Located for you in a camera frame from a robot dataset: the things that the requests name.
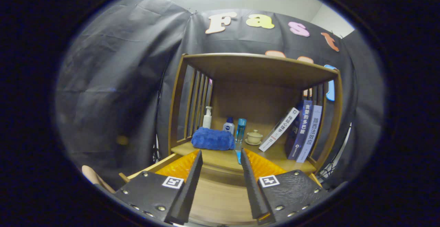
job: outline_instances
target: small white bottle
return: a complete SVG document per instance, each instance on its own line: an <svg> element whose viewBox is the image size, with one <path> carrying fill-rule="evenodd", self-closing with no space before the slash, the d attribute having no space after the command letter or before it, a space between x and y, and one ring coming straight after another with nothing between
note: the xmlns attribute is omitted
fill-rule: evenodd
<svg viewBox="0 0 440 227"><path fill-rule="evenodd" d="M228 131L234 136L234 119L232 117L229 117L228 120L226 120L226 123L223 124L223 130Z"/></svg>
<svg viewBox="0 0 440 227"><path fill-rule="evenodd" d="M211 109L212 107L206 107L206 115L203 116L203 125L204 128L211 128Z"/></svg>

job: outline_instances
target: teacup lid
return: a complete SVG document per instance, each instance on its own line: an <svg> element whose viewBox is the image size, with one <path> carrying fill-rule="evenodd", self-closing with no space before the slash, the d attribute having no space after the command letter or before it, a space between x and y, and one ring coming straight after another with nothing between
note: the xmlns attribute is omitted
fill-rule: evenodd
<svg viewBox="0 0 440 227"><path fill-rule="evenodd" d="M255 138L261 138L262 135L258 133L258 130L253 130L253 132L248 132L248 136L255 137Z"/></svg>

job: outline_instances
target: clear blue bottle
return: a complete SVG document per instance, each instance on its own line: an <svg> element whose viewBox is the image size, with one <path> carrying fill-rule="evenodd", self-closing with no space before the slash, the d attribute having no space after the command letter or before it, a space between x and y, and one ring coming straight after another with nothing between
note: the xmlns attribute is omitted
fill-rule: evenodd
<svg viewBox="0 0 440 227"><path fill-rule="evenodd" d="M242 149L241 146L243 142L243 136L245 134L245 128L246 128L246 119L239 119L239 124L237 126L237 133L235 135L236 150Z"/></svg>

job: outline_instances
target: white book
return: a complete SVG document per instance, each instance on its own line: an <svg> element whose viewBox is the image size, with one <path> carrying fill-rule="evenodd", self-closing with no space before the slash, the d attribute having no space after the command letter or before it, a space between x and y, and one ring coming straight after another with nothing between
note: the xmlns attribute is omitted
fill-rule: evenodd
<svg viewBox="0 0 440 227"><path fill-rule="evenodd" d="M262 144L259 149L261 151L266 151L272 144L277 141L278 138L287 130L290 124L294 121L294 119L298 116L298 109L291 108L287 115L280 119L280 121L275 125L275 127L270 131L270 133L263 139Z"/></svg>
<svg viewBox="0 0 440 227"><path fill-rule="evenodd" d="M322 106L314 105L313 113L311 114L310 127L306 139L304 141L303 148L298 156L296 162L303 163L310 153L310 150L315 142L316 136L318 135L319 123L321 122Z"/></svg>

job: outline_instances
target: colorful foam letter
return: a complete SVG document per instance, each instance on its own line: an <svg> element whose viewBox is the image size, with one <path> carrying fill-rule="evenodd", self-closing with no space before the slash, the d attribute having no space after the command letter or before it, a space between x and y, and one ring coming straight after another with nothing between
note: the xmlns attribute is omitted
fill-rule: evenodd
<svg viewBox="0 0 440 227"><path fill-rule="evenodd" d="M290 26L290 31L292 31L292 33L297 34L297 35L301 35L304 37L310 36L310 33L307 31L307 29L305 28L305 26L303 24L289 22L288 25Z"/></svg>
<svg viewBox="0 0 440 227"><path fill-rule="evenodd" d="M332 70L336 69L336 67L328 65L328 64L324 65L324 67L332 69ZM327 92L326 97L328 100L334 101L334 81L333 80L331 80L329 82L329 91Z"/></svg>
<svg viewBox="0 0 440 227"><path fill-rule="evenodd" d="M235 12L211 15L209 17L211 23L209 24L209 28L205 31L205 34L213 34L224 31L226 28L222 26L222 23L227 26L231 23L231 17L236 16L237 13Z"/></svg>
<svg viewBox="0 0 440 227"><path fill-rule="evenodd" d="M251 14L249 15L249 19L246 20L246 24L248 26L256 26L271 29L274 28L275 25L272 24L272 18L268 17L265 14Z"/></svg>
<svg viewBox="0 0 440 227"><path fill-rule="evenodd" d="M303 61L303 62L307 62L307 63L310 63L310 64L313 64L313 59L311 59L311 58L309 58L309 57L300 56L297 60L299 60L299 61ZM304 90L303 96L307 96L307 89Z"/></svg>
<svg viewBox="0 0 440 227"><path fill-rule="evenodd" d="M333 50L339 52L339 48L336 47L336 45L334 45L334 40L333 40L333 38L330 37L330 35L327 34L327 33L321 33L321 34L326 38L327 44L329 44L329 46L330 46Z"/></svg>
<svg viewBox="0 0 440 227"><path fill-rule="evenodd" d="M274 56L274 57L281 57L281 58L286 57L286 55L284 55L284 53L282 53L280 51L267 51L265 54L268 56Z"/></svg>

